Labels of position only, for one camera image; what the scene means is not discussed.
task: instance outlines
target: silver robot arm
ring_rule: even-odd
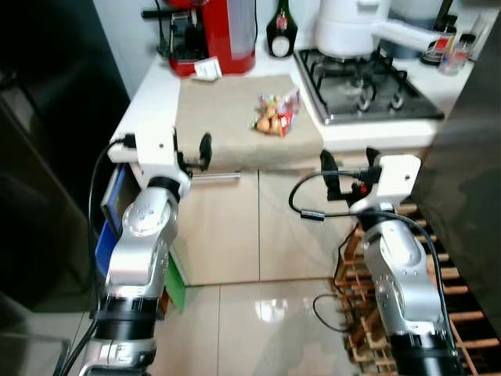
[[[105,299],[79,376],[124,371],[143,374],[153,362],[158,299],[168,250],[177,235],[178,204],[169,189],[144,189],[124,214],[110,259]]]
[[[357,215],[366,231],[364,259],[375,284],[377,306],[398,374],[462,375],[440,295],[427,275],[422,245],[402,220],[370,213],[395,213],[413,190],[420,160],[412,155],[381,156],[372,149],[367,150],[367,157],[370,167],[359,174],[364,180],[354,183],[350,193],[341,192],[336,176],[324,176],[324,180],[328,200],[347,201],[350,212]],[[323,171],[337,170],[335,160],[326,151],[321,161]],[[319,217],[311,212],[308,216]]]
[[[174,130],[161,136],[135,135],[143,189],[124,213],[79,376],[143,376],[155,357],[153,333],[178,232],[178,202],[189,192],[189,169],[204,170],[211,160],[209,134],[202,138],[198,163],[184,161]]]

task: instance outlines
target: cabinet door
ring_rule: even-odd
[[[190,285],[259,280],[258,173],[194,178],[174,249]]]
[[[289,208],[294,184],[314,170],[259,172],[259,231],[261,280],[331,277],[337,261],[337,247],[349,233],[352,219],[301,219]],[[342,182],[346,189],[349,182]],[[299,208],[324,212],[346,212],[345,202],[327,202],[321,177],[305,183],[294,203]]]

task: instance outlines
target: stove knob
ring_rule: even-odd
[[[399,94],[399,93],[395,93],[392,97],[391,97],[391,101],[390,101],[390,108],[392,108],[393,110],[400,110],[404,105],[404,99],[403,97]]]
[[[367,98],[366,95],[362,93],[362,95],[357,100],[357,108],[362,112],[366,112],[370,107],[370,102],[370,98]]]

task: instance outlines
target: glossy floor tile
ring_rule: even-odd
[[[87,331],[87,329],[91,325],[91,323],[92,323],[92,320],[89,318],[88,313],[86,313],[82,317],[82,321],[80,323],[80,327],[78,328],[77,335],[75,336],[75,340],[74,340],[74,344],[73,344],[72,349],[74,349],[74,347],[77,345],[77,343],[79,343],[79,341],[82,339],[82,337],[84,336],[85,332]],[[78,376],[78,373],[80,372],[80,369],[81,369],[82,362],[84,361],[84,354],[85,354],[85,350],[82,351],[80,353],[80,355],[78,356],[77,360],[75,360],[75,363],[70,370],[69,376]]]
[[[83,313],[31,313],[0,333],[0,374],[52,376]]]
[[[342,334],[324,327],[313,298],[330,292],[324,280],[221,287],[218,376],[349,376]],[[319,311],[333,326],[343,321],[330,298]]]
[[[183,313],[169,305],[157,322],[153,376],[216,376],[218,366],[219,286],[186,290]]]

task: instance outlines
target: paper tag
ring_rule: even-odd
[[[217,57],[209,57],[195,63],[195,79],[214,81],[222,76],[221,67]]]

